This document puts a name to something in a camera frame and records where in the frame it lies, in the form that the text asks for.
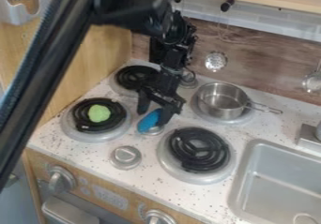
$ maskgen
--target pot handle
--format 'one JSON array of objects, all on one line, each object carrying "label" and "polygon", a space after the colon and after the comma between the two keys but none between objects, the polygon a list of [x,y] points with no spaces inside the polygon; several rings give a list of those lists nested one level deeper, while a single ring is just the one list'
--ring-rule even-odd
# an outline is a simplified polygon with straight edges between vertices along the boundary
[{"label": "pot handle", "polygon": [[260,112],[271,112],[271,113],[278,114],[278,115],[283,114],[283,111],[281,111],[279,109],[275,109],[275,108],[270,108],[269,106],[267,106],[265,104],[257,103],[257,102],[254,102],[254,101],[249,101],[249,102],[251,104],[256,105],[256,106],[262,107],[262,109],[256,108],[256,107],[251,107],[251,106],[246,106],[245,108],[254,109],[254,110],[257,110],[257,111],[260,111]]}]

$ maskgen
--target metal rod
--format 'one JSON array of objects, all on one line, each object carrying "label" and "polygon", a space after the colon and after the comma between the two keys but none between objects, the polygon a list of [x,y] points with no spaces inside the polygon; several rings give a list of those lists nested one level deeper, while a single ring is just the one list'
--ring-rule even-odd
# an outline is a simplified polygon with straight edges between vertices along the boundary
[{"label": "metal rod", "polygon": [[93,0],[53,0],[0,103],[0,191],[89,26]]}]

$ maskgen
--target faucet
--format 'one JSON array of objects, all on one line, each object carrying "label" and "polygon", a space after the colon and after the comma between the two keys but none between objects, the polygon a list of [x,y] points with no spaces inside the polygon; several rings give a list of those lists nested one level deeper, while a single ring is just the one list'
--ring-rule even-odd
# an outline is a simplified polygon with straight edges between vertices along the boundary
[{"label": "faucet", "polygon": [[321,141],[321,121],[320,121],[319,125],[316,127],[315,137],[316,137],[319,141]]},{"label": "faucet", "polygon": [[297,145],[321,154],[321,122],[317,127],[302,124]]}]

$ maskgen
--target green sponge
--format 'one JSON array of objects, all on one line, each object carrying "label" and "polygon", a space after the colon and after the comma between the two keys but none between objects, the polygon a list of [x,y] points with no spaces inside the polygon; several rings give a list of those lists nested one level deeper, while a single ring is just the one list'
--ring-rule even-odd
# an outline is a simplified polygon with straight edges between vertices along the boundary
[{"label": "green sponge", "polygon": [[93,123],[100,123],[109,119],[111,111],[105,106],[96,104],[90,107],[88,116]]}]

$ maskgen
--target oven door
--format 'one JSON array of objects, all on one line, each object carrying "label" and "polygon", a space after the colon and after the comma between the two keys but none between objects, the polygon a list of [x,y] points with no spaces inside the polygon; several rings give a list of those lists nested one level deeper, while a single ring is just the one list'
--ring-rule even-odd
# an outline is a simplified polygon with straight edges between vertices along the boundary
[{"label": "oven door", "polygon": [[68,192],[53,195],[44,181],[38,182],[42,212],[48,224],[130,224],[91,202]]}]

